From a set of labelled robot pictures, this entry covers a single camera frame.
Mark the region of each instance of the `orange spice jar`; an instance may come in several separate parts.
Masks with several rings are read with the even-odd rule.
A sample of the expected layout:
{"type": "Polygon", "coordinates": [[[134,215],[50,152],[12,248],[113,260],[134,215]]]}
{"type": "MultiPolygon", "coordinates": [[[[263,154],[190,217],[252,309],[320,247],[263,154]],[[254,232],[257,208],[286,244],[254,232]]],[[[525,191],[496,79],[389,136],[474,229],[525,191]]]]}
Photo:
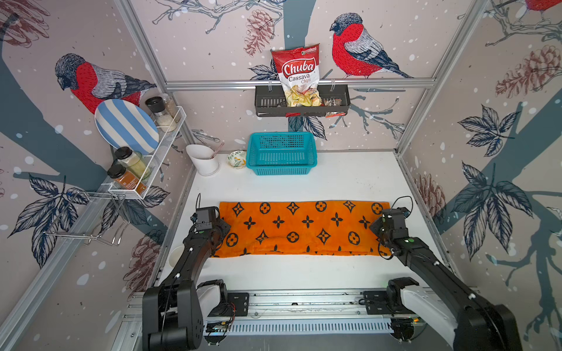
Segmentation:
{"type": "Polygon", "coordinates": [[[107,175],[125,189],[133,190],[137,187],[137,193],[139,195],[146,189],[146,186],[142,183],[137,186],[141,180],[119,163],[111,166],[107,170],[107,175]]]}

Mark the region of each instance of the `white table surface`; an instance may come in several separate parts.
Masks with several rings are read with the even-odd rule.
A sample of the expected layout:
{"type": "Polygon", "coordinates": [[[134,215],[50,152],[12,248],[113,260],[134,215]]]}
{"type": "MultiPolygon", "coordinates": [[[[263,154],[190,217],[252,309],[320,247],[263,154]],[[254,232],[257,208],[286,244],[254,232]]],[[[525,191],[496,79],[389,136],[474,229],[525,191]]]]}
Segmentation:
{"type": "MultiPolygon", "coordinates": [[[[218,207],[221,201],[366,200],[392,205],[396,198],[412,195],[392,152],[318,153],[318,165],[308,175],[297,176],[257,176],[248,168],[235,170],[226,165],[225,154],[217,158],[221,162],[219,172],[195,176],[169,253],[183,246],[192,226],[189,217],[195,210],[198,193],[202,207],[218,207]]],[[[409,199],[400,200],[398,205],[409,208],[409,199]]],[[[442,260],[415,203],[406,225],[411,236],[421,238],[442,260]]],[[[171,270],[167,257],[159,281],[171,270]]],[[[426,286],[397,258],[386,261],[380,256],[246,255],[209,258],[198,283],[223,279],[229,290],[356,289],[383,288],[389,279],[403,276],[426,286]]]]}

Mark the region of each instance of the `blue striped plate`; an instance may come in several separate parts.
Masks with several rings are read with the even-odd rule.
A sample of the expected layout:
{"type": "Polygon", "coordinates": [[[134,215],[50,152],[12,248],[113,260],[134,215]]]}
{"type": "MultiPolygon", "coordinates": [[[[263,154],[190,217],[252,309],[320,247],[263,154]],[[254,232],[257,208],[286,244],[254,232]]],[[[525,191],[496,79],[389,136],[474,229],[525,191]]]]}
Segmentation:
{"type": "Polygon", "coordinates": [[[158,147],[156,125],[135,104],[121,99],[105,100],[96,108],[95,117],[99,133],[116,149],[128,146],[148,155],[158,147]]]}

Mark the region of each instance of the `orange towel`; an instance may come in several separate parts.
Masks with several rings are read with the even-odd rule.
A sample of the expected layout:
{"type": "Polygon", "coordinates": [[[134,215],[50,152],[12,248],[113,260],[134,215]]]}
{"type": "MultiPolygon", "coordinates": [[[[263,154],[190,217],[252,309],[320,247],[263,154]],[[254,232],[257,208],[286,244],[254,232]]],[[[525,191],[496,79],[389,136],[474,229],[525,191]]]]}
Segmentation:
{"type": "MultiPolygon", "coordinates": [[[[245,254],[376,255],[369,230],[388,202],[221,202],[220,216],[232,226],[214,257],[245,254]]],[[[389,251],[380,248],[381,253],[389,251]]]]}

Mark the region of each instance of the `teal basket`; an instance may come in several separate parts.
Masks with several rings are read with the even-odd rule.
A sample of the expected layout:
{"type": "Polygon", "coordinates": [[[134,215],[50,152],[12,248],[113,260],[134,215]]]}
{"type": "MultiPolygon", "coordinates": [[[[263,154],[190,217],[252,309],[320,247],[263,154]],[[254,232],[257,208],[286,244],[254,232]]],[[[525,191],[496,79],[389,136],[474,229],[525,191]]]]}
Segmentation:
{"type": "Polygon", "coordinates": [[[247,166],[257,175],[302,175],[316,166],[316,143],[311,133],[254,133],[247,166]]]}

